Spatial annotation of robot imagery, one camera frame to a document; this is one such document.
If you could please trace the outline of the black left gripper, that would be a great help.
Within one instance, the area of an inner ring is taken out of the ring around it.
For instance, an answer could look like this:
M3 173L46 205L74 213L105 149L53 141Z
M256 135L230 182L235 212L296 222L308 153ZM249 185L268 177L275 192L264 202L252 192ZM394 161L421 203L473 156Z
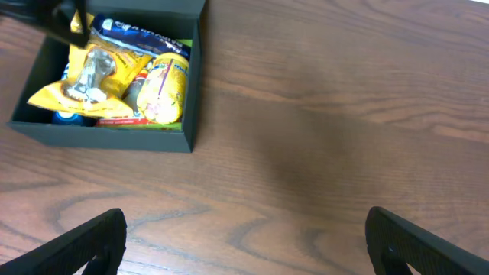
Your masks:
M71 31L70 20L63 8L75 8L83 17L81 33ZM89 40L86 0L1 0L1 15L36 28L65 44L85 47Z

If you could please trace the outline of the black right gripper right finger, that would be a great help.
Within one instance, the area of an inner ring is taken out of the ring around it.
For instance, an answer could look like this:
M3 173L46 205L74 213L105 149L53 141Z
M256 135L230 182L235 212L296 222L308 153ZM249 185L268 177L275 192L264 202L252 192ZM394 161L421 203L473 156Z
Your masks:
M367 250L377 275L485 275L488 261L406 219L375 206L365 222Z

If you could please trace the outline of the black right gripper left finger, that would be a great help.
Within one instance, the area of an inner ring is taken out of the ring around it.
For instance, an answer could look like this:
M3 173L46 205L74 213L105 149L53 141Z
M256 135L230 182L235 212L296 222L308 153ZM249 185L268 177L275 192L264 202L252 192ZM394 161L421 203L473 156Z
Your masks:
M121 209L90 219L57 238L1 265L1 275L116 275L125 252L127 224Z

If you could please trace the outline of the yellow snack bag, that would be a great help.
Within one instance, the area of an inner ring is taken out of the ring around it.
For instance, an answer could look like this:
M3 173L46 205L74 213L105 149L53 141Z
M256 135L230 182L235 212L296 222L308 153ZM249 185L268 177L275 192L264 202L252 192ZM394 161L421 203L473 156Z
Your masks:
M131 116L134 110L122 97L151 60L91 33L84 48L70 45L67 77L44 86L28 104L94 118Z

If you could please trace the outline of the blue Dairy Milk chocolate bar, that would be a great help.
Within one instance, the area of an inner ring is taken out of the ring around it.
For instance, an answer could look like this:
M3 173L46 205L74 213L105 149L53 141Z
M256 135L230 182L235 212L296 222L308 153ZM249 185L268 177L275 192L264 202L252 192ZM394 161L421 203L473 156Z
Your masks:
M176 53L190 59L191 47L178 40L165 37L141 27L126 24L99 14L92 20L91 30L103 40L120 47L158 57Z

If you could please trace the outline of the Haribo gummy bag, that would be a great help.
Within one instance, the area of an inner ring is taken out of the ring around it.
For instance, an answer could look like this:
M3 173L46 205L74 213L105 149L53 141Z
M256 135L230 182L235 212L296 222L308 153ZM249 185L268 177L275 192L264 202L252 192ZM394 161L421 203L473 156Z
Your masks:
M137 107L138 94L146 80L149 69L154 62L153 58L143 68L138 75L133 79L130 86L125 90L123 95L123 101L129 105L134 113L132 115L120 118L101 118L97 121L96 125L100 128L126 128L126 129L149 129L149 130L164 130L164 131L178 131L181 129L181 119L183 115L174 123L163 125L147 120L139 111Z

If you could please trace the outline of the dark green box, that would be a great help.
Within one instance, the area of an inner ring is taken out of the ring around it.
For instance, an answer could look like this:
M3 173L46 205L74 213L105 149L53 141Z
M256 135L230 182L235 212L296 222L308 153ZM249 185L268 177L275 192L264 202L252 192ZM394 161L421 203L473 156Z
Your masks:
M200 15L206 0L89 1L89 13L102 13L171 38L193 42L189 77L180 131L128 130L54 125L53 113L31 106L27 100L37 90L61 77L68 46L46 37L8 123L13 130L54 147L152 150L189 153L193 150L200 106L202 45Z

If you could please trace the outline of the yellow gum bottle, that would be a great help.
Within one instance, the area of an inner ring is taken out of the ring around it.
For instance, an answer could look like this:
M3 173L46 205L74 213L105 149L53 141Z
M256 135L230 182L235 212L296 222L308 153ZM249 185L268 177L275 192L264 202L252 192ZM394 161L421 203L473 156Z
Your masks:
M177 53L154 59L137 97L138 111L158 124L176 122L183 114L189 61Z

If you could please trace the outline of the blue Oreo cookie pack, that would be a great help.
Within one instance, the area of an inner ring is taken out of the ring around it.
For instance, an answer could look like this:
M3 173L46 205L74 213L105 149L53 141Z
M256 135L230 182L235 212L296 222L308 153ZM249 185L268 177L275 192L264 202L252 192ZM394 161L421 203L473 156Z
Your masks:
M84 125L84 117L71 112L55 111L52 117L53 124L55 125Z

